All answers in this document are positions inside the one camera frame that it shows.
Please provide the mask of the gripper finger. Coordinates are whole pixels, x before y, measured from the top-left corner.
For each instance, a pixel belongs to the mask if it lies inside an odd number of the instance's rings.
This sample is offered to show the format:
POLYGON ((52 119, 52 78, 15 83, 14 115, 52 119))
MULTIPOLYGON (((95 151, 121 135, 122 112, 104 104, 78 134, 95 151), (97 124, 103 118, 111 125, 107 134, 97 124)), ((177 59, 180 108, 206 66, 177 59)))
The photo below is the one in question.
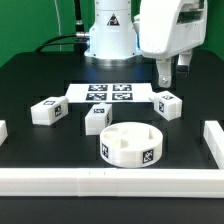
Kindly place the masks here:
POLYGON ((172 83, 172 59, 157 59, 158 85, 162 88, 169 88, 172 83))
POLYGON ((193 55, 193 50, 187 50, 179 54, 176 65, 176 74, 186 77, 190 71, 190 63, 193 55))

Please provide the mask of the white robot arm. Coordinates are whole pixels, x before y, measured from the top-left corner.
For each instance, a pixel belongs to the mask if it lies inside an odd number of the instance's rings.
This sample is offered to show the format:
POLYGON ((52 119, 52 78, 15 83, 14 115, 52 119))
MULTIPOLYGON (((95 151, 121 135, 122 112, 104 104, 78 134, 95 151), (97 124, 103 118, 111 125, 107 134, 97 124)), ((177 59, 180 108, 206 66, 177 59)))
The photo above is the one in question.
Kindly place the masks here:
POLYGON ((121 66, 141 56, 154 59, 162 88, 171 86, 174 68, 189 71, 192 50, 205 40, 207 0, 141 0, 136 16, 131 0, 94 1, 88 62, 121 66))

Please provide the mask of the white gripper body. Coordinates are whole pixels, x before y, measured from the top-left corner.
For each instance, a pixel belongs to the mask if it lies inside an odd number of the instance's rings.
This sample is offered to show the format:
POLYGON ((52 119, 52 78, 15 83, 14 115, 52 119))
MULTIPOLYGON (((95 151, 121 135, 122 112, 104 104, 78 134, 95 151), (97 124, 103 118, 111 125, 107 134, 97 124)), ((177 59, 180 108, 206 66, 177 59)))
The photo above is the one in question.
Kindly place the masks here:
POLYGON ((134 17, 141 53, 163 59, 200 46, 206 35, 207 0, 141 0, 134 17))

